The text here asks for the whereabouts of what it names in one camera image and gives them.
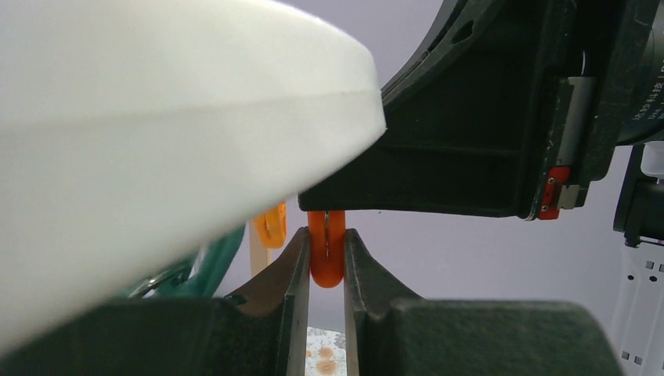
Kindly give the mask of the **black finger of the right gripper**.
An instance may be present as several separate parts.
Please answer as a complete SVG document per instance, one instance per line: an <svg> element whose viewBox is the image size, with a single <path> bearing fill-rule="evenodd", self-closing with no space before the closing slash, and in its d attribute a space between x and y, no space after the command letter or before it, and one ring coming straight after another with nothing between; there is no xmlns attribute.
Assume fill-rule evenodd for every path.
<svg viewBox="0 0 664 376"><path fill-rule="evenodd" d="M306 212L520 212L548 1L445 1L383 87L386 132L300 194Z"/></svg>

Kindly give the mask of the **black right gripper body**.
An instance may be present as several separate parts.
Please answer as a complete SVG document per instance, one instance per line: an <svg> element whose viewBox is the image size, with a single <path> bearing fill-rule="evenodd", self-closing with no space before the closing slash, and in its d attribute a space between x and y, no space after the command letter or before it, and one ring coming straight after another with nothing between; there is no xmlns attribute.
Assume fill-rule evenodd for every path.
<svg viewBox="0 0 664 376"><path fill-rule="evenodd" d="M584 205L617 146L663 138L663 4L574 1L566 68L543 83L543 145L526 220Z"/></svg>

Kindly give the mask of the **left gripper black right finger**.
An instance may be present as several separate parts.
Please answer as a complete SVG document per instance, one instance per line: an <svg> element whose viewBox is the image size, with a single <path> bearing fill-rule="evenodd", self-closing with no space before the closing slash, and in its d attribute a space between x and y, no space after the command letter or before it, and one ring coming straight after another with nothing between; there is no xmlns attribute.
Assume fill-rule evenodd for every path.
<svg viewBox="0 0 664 376"><path fill-rule="evenodd" d="M350 375L620 375L600 324L572 302L428 300L345 234Z"/></svg>

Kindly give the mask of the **white round clip hanger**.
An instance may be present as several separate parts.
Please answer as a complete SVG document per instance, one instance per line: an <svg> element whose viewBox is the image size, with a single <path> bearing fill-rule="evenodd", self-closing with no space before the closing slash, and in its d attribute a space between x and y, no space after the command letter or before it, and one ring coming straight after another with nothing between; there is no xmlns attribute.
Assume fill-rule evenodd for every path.
<svg viewBox="0 0 664 376"><path fill-rule="evenodd" d="M371 52L276 1L1 4L1 351L330 176Z"/></svg>

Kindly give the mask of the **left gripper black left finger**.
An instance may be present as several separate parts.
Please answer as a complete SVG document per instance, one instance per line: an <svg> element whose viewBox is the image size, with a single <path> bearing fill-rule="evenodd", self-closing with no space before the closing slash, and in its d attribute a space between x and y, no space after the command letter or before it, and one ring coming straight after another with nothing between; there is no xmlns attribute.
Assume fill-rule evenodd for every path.
<svg viewBox="0 0 664 376"><path fill-rule="evenodd" d="M309 241L222 298L117 299L1 360L4 375L302 375Z"/></svg>

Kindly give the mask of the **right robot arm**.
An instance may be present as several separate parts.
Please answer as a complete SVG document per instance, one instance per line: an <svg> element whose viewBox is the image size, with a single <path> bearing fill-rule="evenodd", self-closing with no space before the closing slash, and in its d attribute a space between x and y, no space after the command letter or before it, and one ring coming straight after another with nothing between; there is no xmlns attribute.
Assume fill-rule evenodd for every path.
<svg viewBox="0 0 664 376"><path fill-rule="evenodd" d="M345 285L351 373L662 374L662 2L445 1L382 100L386 133L298 197L314 280ZM422 298L345 226L363 209L554 220L617 146L616 347L572 303Z"/></svg>

